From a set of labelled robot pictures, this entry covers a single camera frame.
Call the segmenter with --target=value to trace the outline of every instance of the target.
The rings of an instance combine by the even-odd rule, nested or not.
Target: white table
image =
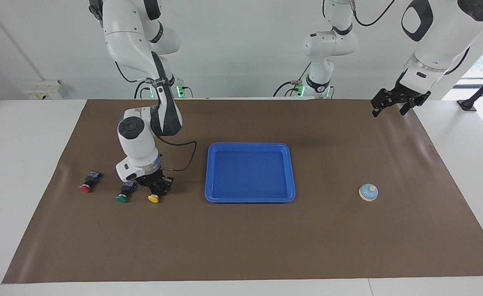
[[[0,283],[76,125],[84,100],[0,103]],[[483,122],[429,101],[416,108],[483,228]],[[483,295],[483,277],[0,285],[0,295]]]

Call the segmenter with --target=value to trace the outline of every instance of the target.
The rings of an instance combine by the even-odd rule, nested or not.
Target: white wall
[[[400,25],[409,2],[397,1],[372,27],[355,24],[358,50],[333,59],[335,97],[368,98],[393,86],[415,49]],[[359,18],[371,22],[388,3],[357,1]],[[61,80],[68,99],[132,96],[135,86],[119,76],[87,7],[87,0],[0,1],[1,99],[23,98],[22,81],[39,78]],[[182,42],[167,58],[199,97],[271,96],[309,62],[304,37],[330,30],[322,0],[165,0],[163,9],[161,21]],[[483,34],[460,69],[434,86],[431,98],[446,94],[481,53]]]

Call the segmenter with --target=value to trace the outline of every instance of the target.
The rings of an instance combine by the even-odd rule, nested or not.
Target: light blue round object
[[[358,195],[365,201],[374,201],[379,196],[379,190],[373,184],[364,184],[358,190]]]

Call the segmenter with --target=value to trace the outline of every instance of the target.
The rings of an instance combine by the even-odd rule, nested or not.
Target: red cap
[[[84,191],[85,193],[90,193],[91,192],[91,187],[89,187],[88,185],[86,184],[82,184],[81,186],[79,186],[79,189],[81,189],[82,191]]]

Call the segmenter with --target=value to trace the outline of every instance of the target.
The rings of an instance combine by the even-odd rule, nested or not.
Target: green cap
[[[116,198],[117,198],[117,201],[118,202],[121,202],[123,204],[126,204],[128,202],[128,199],[124,195],[121,195],[121,194],[120,195],[117,195]]]

